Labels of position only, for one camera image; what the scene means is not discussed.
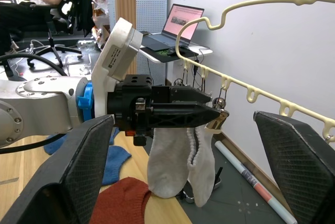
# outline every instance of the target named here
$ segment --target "cream hanger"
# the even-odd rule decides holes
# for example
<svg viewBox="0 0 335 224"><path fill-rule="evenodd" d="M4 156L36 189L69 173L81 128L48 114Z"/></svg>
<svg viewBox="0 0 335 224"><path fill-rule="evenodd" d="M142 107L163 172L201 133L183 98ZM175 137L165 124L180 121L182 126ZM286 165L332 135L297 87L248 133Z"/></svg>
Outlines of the cream hanger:
<svg viewBox="0 0 335 224"><path fill-rule="evenodd" d="M180 59L183 59L184 60L184 69L188 70L190 64L193 64L193 65L196 65L198 67L201 68L201 76L203 79L205 79L207 76L208 76L208 72L211 72L211 73L214 73L218 76L221 76L222 78L222 89L224 90L227 90L229 88L229 85L233 82L233 83L236 83L240 86L243 86L245 88L247 88L248 92L247 92L247 100L248 102L250 103L255 103L258 96L261 94L265 97L268 97L274 101L277 101L280 103L280 108L279 108L279 113L280 115L283 115L283 116L288 116L288 117L291 117L293 115L293 113L295 111L299 111L303 114L306 114L310 117L313 117L313 118L316 118L320 121L322 121L325 126L323 128L323 131L322 131L322 135L323 137L325 138L325 140L329 143L329 142L335 142L335 136L330 136L329 135L329 131L332 127L335 127L335 120L331 119L331 118L327 118L321 114L318 114L318 113L315 113L314 111L311 111L309 109L306 109L302 106L299 106L297 104L294 104L288 100L285 100L283 98L280 98L278 96L275 96L269 92L266 92L266 91L263 91L257 87L254 87L252 85L249 85L245 82L242 82L240 80L237 80L237 79L234 79L233 77L231 76L227 76L223 73L220 73L216 70L213 70L207 66L204 66L202 64L199 64L193 60L190 60L188 58L185 58L183 57L182 55L180 55L180 52L179 52L179 48L178 48L178 45L179 45L179 41L180 41L180 37L182 35L182 33L184 32L184 30L192 25L192 24L195 24L195 23L199 23L201 21L205 21L206 24L207 24L207 27L208 29L210 30L217 30L217 29L221 29L224 25L225 25L225 22L226 22L226 15L228 12L234 10L234 9L237 9L237 8L240 8L240 7L246 7L246 6L251 6L251 5L256 5L256 4L265 4L265 3L294 3L295 5L303 5L303 4L313 4L315 2L326 2L326 3L335 3L335 0L251 0L251 1L246 1L246 2L242 2L242 3L237 3L237 4L234 4L228 8L226 8L223 13L222 13L222 16L221 16L221 24L219 25L216 25L216 26L212 26L210 24L210 21L207 17L202 17L202 18L199 18L199 19L195 19L195 20L192 20L192 21L189 21L182 29L181 31L179 32L178 36L177 36L177 39L176 39L176 53L177 53L177 56L180 58Z"/></svg>

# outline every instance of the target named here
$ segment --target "white sock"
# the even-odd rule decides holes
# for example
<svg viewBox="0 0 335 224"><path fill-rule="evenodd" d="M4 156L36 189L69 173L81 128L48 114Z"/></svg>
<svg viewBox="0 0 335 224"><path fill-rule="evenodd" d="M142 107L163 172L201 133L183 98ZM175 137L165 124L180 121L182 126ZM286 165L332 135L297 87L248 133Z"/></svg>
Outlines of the white sock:
<svg viewBox="0 0 335 224"><path fill-rule="evenodd" d="M211 149L213 134L205 134L205 126L199 126L188 128L187 135L191 144L191 153L187 160L188 180L193 189L195 204L202 207L210 198L214 187L215 160Z"/></svg>
<svg viewBox="0 0 335 224"><path fill-rule="evenodd" d="M185 186L189 140L186 128L155 128L148 162L149 190L170 198Z"/></svg>
<svg viewBox="0 0 335 224"><path fill-rule="evenodd" d="M11 55L11 54L16 54L16 53L17 53L16 50L11 48L10 51L5 52L5 55Z"/></svg>
<svg viewBox="0 0 335 224"><path fill-rule="evenodd" d="M12 40L12 45L10 46L14 50L18 50L19 46Z"/></svg>

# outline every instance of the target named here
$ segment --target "black jacket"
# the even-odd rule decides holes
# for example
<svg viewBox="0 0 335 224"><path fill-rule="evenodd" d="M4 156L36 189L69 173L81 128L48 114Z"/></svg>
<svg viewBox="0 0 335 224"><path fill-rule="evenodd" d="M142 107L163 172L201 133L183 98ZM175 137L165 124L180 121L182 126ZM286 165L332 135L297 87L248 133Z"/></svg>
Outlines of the black jacket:
<svg viewBox="0 0 335 224"><path fill-rule="evenodd" d="M72 2L69 15L71 16L72 24L76 19L77 30L83 30L86 37L94 27L92 0L68 0Z"/></svg>

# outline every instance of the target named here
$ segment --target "black pants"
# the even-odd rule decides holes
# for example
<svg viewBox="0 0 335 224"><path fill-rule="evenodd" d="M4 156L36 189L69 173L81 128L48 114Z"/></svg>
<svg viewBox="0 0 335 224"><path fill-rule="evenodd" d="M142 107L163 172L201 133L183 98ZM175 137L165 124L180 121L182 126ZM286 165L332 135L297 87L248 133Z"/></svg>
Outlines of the black pants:
<svg viewBox="0 0 335 224"><path fill-rule="evenodd" d="M0 2L0 55L10 51L9 30L27 25L43 24L43 12L32 10L32 3L21 2L20 4Z"/></svg>

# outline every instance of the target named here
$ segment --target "black cable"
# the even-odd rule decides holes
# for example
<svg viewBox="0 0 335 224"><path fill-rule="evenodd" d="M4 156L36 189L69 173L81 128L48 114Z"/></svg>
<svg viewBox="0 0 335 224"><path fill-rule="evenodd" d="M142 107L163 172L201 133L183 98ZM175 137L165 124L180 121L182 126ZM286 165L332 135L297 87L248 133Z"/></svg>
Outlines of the black cable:
<svg viewBox="0 0 335 224"><path fill-rule="evenodd" d="M185 77L185 69L183 71L183 82L182 82L182 85L184 85L184 77Z"/></svg>
<svg viewBox="0 0 335 224"><path fill-rule="evenodd" d="M194 76L194 74L193 74L193 72L192 72L192 76L193 76L193 78L194 78L194 80L195 80L195 83L198 85L198 88L197 89L199 89L200 87L201 87L201 85L198 83L198 81L195 79L195 76Z"/></svg>
<svg viewBox="0 0 335 224"><path fill-rule="evenodd" d="M152 77L151 70L150 70L150 64L149 64L149 59L148 58L147 58L147 64L148 64L150 76Z"/></svg>
<svg viewBox="0 0 335 224"><path fill-rule="evenodd" d="M10 59L13 59L13 58L30 58L30 59L38 60L38 61L41 61L41 62L47 64L48 66L52 67L55 71L57 71L62 76L67 76L67 74L63 71L62 68L60 68L58 65L54 64L53 62L49 61L48 59L40 57L39 55L33 55L33 54L27 54L27 53L2 55L2 56L0 56L0 62L10 60Z"/></svg>
<svg viewBox="0 0 335 224"><path fill-rule="evenodd" d="M59 140L63 136L65 136L65 134L57 134L49 139L45 139L33 144L25 144L19 147L0 148L0 154L27 151L37 147L42 147L43 145L50 144L52 142L55 142L56 140Z"/></svg>
<svg viewBox="0 0 335 224"><path fill-rule="evenodd" d="M190 44L193 44L193 45L195 45L195 46L202 46L202 45L199 45L199 44L197 44L197 43L193 43L193 42L190 42ZM202 59L202 61L201 61L201 63L204 61L204 59L205 59L205 56L204 56L204 53L202 52L202 50L210 50L210 47L207 47L207 46L203 46L204 48L200 48L200 49L198 49L200 52L201 52L201 54L203 55L203 59Z"/></svg>
<svg viewBox="0 0 335 224"><path fill-rule="evenodd" d="M193 73L192 73L192 76L193 76L193 88L194 88L194 82L196 81L195 80L195 77L196 77L196 75L197 75L197 72L198 72L198 69L199 69L199 67L198 66L196 66L196 65L194 65L193 66Z"/></svg>

